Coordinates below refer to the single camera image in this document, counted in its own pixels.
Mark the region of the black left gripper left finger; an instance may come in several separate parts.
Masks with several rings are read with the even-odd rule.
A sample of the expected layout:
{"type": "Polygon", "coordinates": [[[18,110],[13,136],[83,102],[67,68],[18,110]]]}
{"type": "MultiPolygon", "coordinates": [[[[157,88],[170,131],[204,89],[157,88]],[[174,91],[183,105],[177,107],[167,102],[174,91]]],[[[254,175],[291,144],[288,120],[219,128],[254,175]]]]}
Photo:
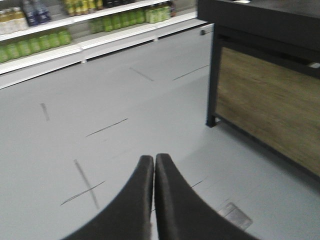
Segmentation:
{"type": "Polygon", "coordinates": [[[117,196],[66,240],[150,240],[154,160],[142,155],[117,196]]]}

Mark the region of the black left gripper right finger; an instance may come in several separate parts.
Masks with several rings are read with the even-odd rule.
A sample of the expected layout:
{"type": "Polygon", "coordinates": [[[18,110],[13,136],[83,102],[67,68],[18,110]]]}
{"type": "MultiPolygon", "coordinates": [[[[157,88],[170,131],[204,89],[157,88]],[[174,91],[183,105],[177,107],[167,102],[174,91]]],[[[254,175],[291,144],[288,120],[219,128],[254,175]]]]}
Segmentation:
{"type": "Polygon", "coordinates": [[[202,200],[167,153],[156,155],[154,201],[161,240],[255,239],[202,200]]]}

